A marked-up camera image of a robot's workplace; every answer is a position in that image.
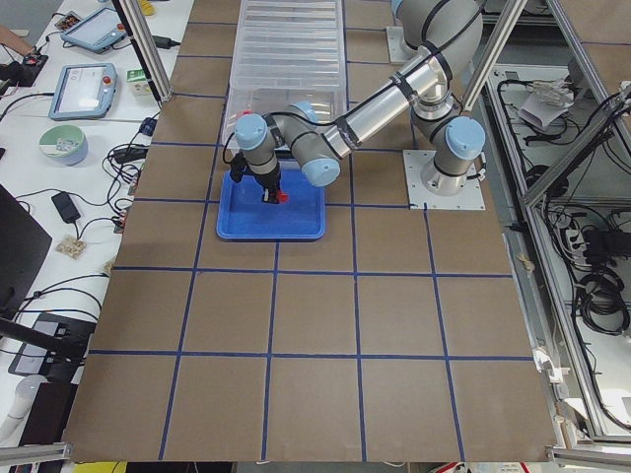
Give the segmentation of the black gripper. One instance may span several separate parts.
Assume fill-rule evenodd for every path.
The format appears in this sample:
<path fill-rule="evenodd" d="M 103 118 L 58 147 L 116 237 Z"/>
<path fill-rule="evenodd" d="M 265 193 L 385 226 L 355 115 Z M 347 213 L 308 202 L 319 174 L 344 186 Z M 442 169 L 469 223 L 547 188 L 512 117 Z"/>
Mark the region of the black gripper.
<path fill-rule="evenodd" d="M 261 200 L 264 203 L 274 203 L 275 195 L 281 190 L 280 179 L 281 169 L 276 165 L 273 170 L 267 173 L 254 173 L 254 178 L 264 189 Z"/>

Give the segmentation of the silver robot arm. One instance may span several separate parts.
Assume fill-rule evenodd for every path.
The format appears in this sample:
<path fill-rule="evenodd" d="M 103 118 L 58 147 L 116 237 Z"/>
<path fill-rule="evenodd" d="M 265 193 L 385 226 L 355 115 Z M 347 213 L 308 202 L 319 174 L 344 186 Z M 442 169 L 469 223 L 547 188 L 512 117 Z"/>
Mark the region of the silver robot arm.
<path fill-rule="evenodd" d="M 229 162 L 233 182 L 250 175 L 262 189 L 262 202 L 286 202 L 276 156 L 277 149 L 286 146 L 312 186 L 328 186 L 339 176 L 344 157 L 407 111 L 436 149 L 421 171 L 423 185 L 440 196 L 460 193 L 482 152 L 485 132 L 476 120 L 460 114 L 450 83 L 478 47 L 482 4 L 394 1 L 391 9 L 401 21 L 410 59 L 380 89 L 333 121 L 313 121 L 307 103 L 239 118 L 239 150 Z"/>

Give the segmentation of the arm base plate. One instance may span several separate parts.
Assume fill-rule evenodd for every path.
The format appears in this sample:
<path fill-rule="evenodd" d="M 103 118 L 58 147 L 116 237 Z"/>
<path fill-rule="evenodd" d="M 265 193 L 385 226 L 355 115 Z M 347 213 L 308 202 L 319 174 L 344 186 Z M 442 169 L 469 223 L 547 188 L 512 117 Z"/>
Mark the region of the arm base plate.
<path fill-rule="evenodd" d="M 406 41 L 406 32 L 405 27 L 386 28 L 388 55 L 391 64 L 404 64 L 418 53 L 418 49 L 410 46 Z"/>
<path fill-rule="evenodd" d="M 481 180 L 473 161 L 467 174 L 446 176 L 435 168 L 433 150 L 402 152 L 412 210 L 485 211 Z"/>

